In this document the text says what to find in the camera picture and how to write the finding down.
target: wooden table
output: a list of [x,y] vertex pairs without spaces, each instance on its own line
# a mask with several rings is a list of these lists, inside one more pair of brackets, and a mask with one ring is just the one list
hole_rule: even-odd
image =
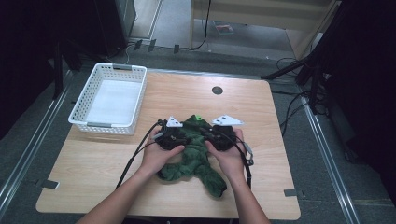
[[[212,0],[209,19],[286,30],[297,59],[326,31],[337,9],[336,0]],[[191,1],[190,48],[194,19],[205,20],[208,0]]]
[[[223,94],[212,92],[222,87]],[[88,213],[117,185],[120,175],[144,134],[158,119],[175,116],[183,121],[201,115],[210,122],[227,114],[245,122],[240,126],[252,147],[255,164],[250,167],[252,190],[271,219],[297,219],[300,208],[288,158],[279,130],[269,84],[263,80],[175,75],[148,72],[148,85],[134,135],[83,133],[72,127],[49,180],[57,189],[43,189],[36,209],[43,213]],[[134,160],[128,178],[139,166]],[[179,161],[180,156],[170,162]],[[230,184],[213,156],[212,167],[226,180],[228,189],[213,198],[197,177],[175,182],[152,177],[129,211],[131,216],[238,217]]]

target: white plastic basket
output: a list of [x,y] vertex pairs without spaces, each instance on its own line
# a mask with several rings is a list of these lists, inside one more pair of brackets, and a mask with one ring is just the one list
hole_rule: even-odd
[[147,85],[147,68],[98,63],[78,97],[69,122],[83,132],[134,134]]

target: forearm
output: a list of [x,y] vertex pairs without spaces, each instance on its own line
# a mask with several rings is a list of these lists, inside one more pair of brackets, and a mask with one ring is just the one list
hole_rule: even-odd
[[137,171],[78,223],[121,223],[152,174]]
[[235,203],[238,210],[239,223],[270,223],[268,217],[262,211],[256,197],[251,192],[243,175],[229,177]]

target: dark green garment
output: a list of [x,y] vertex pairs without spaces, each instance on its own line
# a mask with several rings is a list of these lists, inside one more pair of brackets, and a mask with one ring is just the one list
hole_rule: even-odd
[[199,116],[191,116],[185,122],[180,131],[191,139],[190,143],[182,152],[182,161],[179,163],[168,163],[158,173],[158,177],[173,181],[182,176],[197,176],[211,195],[221,197],[227,185],[222,177],[210,167],[207,159],[207,148],[205,139],[201,135],[200,127],[211,127]]

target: person's right hand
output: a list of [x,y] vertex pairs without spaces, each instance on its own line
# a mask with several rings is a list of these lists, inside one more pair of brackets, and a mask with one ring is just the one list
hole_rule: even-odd
[[[244,140],[242,130],[233,129],[233,131],[240,140]],[[205,141],[205,144],[208,151],[219,161],[222,172],[228,178],[244,177],[244,163],[242,163],[241,153],[236,147],[232,147],[226,151],[217,151],[209,141]],[[241,150],[245,150],[242,143],[238,142],[237,145]]]

